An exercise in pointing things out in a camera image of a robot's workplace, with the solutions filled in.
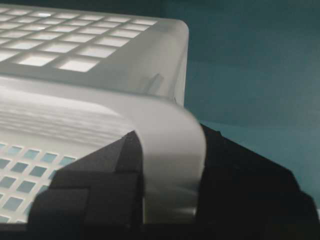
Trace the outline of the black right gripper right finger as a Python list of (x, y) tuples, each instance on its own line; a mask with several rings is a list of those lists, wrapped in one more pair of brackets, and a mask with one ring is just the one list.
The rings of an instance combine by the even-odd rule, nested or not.
[(313, 198), (293, 172), (203, 125), (195, 221), (213, 240), (317, 240)]

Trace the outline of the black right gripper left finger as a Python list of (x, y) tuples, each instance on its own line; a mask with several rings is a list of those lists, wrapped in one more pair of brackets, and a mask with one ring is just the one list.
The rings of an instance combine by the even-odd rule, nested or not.
[(143, 225), (143, 153), (134, 131), (60, 168), (29, 212), (34, 240), (129, 240)]

